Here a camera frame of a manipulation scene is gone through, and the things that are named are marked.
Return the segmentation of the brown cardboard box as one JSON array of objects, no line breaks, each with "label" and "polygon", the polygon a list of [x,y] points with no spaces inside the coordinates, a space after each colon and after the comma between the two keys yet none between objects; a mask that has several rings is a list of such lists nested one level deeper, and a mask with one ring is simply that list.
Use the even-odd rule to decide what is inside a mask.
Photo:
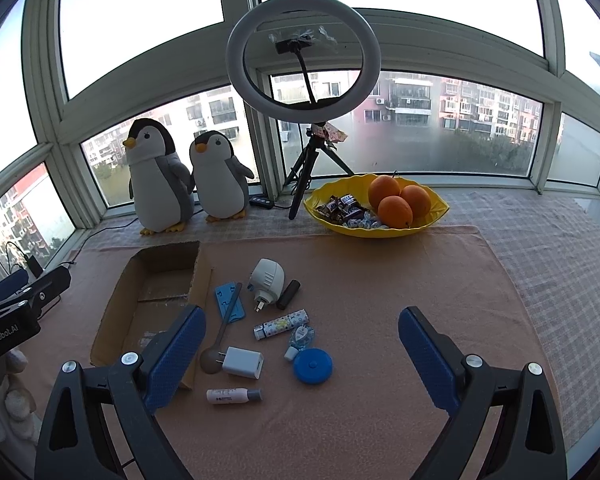
[{"label": "brown cardboard box", "polygon": [[201,242],[139,250],[126,264],[102,314],[90,361],[110,365],[124,352],[142,352],[182,310],[203,308],[212,267]]}]

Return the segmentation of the grey metal spoon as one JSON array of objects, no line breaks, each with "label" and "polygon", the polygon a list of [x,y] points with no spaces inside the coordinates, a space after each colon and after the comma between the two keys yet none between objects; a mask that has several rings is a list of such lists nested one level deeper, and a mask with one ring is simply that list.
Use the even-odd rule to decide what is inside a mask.
[{"label": "grey metal spoon", "polygon": [[234,303],[236,299],[239,298],[241,292],[242,283],[238,282],[236,284],[234,296],[232,298],[232,301],[230,302],[230,310],[226,312],[226,315],[222,319],[222,323],[218,333],[216,334],[214,343],[207,349],[204,349],[203,352],[201,352],[199,363],[202,371],[206,374],[213,375],[219,373],[222,370],[221,344],[227,329],[228,318],[232,314]]}]

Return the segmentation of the pink lotion bottle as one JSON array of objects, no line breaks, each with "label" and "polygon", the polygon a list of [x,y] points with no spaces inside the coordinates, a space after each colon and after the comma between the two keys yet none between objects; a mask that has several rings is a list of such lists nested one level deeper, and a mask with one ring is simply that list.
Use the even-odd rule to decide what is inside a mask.
[{"label": "pink lotion bottle", "polygon": [[246,404],[251,402],[261,402],[263,400],[260,389],[249,388],[226,388],[226,389],[208,389],[206,399],[213,405],[225,404]]}]

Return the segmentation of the white usb charger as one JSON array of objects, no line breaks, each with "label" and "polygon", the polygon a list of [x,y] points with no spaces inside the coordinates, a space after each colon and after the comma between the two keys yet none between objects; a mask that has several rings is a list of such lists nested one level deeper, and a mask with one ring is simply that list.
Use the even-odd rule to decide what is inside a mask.
[{"label": "white usb charger", "polygon": [[228,347],[220,353],[218,362],[227,374],[258,380],[262,373],[264,357],[260,352]]}]

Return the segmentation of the blue round tape measure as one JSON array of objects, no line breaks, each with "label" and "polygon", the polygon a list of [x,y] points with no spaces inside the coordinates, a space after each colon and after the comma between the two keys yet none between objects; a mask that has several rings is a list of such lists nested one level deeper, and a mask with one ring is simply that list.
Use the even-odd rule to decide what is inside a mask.
[{"label": "blue round tape measure", "polygon": [[292,362],[294,377],[306,385],[319,385],[332,376],[332,357],[319,348],[301,350]]}]

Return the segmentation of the white travel adapter plug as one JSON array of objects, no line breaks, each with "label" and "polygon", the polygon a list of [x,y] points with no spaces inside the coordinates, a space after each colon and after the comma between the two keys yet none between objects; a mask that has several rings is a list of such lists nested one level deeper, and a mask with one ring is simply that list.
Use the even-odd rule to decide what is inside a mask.
[{"label": "white travel adapter plug", "polygon": [[254,267],[248,289],[253,293],[254,310],[260,312],[269,304],[276,304],[282,296],[285,283],[283,267],[276,261],[262,258]]}]

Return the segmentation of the blue clear small bottle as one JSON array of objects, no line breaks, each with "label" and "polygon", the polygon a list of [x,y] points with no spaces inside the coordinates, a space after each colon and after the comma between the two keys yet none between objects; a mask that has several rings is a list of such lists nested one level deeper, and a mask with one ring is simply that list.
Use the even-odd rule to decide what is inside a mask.
[{"label": "blue clear small bottle", "polygon": [[292,362],[298,353],[308,348],[315,338],[315,330],[306,324],[300,325],[292,332],[288,348],[284,354],[284,359],[287,362]]}]

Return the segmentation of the black cylinder tube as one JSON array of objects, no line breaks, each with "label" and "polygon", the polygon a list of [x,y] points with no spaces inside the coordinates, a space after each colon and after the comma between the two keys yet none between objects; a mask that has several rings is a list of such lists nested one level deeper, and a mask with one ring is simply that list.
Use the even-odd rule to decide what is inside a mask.
[{"label": "black cylinder tube", "polygon": [[286,310],[300,289],[300,282],[291,280],[276,302],[278,310]]}]

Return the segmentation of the patterned white lighter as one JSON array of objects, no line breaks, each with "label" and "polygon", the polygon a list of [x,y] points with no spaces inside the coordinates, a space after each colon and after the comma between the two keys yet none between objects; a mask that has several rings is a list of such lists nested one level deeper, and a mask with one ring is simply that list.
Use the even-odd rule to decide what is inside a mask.
[{"label": "patterned white lighter", "polygon": [[256,341],[260,341],[289,332],[290,330],[294,330],[295,328],[303,324],[308,324],[309,322],[310,317],[308,312],[306,312],[304,309],[301,309],[254,326],[253,336],[256,338]]}]

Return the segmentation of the checkered grey cloth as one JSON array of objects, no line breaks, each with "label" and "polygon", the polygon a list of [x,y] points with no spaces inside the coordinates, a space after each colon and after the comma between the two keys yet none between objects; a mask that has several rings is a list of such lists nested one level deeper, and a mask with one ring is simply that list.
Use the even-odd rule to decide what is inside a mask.
[{"label": "checkered grey cloth", "polygon": [[396,334],[414,304],[463,350],[495,365],[539,358],[550,369],[562,434],[573,451],[600,422],[600,227],[570,198],[512,190],[453,192],[440,226],[394,240],[334,234],[307,214],[257,211],[244,220],[196,220],[179,242],[201,240],[212,278],[278,259],[302,284],[306,309],[336,361],[326,385],[300,385],[266,344],[262,408],[212,408],[179,393],[159,418],[190,454],[212,439],[279,455],[304,445],[353,456],[359,467],[411,458],[444,419],[428,400]]}]

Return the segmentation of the blue plastic phone stand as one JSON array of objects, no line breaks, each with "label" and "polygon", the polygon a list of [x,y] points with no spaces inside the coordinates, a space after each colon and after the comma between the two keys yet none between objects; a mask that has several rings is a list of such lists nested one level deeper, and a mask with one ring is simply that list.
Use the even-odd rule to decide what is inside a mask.
[{"label": "blue plastic phone stand", "polygon": [[[218,305],[219,314],[221,318],[224,318],[226,312],[230,310],[230,302],[232,301],[232,298],[234,296],[235,288],[236,283],[229,282],[215,287],[214,289],[214,296],[216,304]],[[244,307],[242,306],[242,300],[240,300],[240,298],[237,298],[233,306],[232,314],[228,318],[228,322],[235,323],[243,320],[245,317],[246,314]]]}]

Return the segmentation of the pink towel mat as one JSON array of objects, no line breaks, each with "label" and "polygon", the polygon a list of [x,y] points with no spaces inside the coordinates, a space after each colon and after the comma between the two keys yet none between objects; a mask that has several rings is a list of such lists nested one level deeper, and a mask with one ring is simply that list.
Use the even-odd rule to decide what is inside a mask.
[{"label": "pink towel mat", "polygon": [[562,479],[479,232],[88,250],[22,345],[42,479]]}]

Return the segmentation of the small penguin plush toy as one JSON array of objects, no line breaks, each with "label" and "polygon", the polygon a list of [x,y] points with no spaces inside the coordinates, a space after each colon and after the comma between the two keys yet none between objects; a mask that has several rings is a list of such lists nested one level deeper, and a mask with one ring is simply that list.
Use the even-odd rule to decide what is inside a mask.
[{"label": "small penguin plush toy", "polygon": [[192,182],[210,222],[244,218],[249,203],[248,181],[256,176],[239,161],[230,139],[207,131],[189,147]]}]

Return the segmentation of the yellow fruit bowl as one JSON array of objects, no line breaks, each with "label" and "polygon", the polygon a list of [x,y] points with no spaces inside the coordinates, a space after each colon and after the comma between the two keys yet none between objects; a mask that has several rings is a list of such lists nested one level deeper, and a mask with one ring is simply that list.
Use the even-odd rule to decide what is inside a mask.
[{"label": "yellow fruit bowl", "polygon": [[327,229],[359,238],[395,238],[426,230],[450,209],[426,185],[388,174],[340,178],[313,191],[306,211]]}]

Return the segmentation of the wrapped candies pile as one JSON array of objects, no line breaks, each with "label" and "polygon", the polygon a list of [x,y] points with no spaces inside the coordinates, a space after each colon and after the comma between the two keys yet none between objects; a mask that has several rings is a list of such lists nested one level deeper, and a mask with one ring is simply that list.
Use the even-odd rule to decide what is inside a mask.
[{"label": "wrapped candies pile", "polygon": [[315,207],[317,215],[336,226],[349,229],[387,229],[378,215],[363,207],[351,194],[332,195],[324,204]]}]

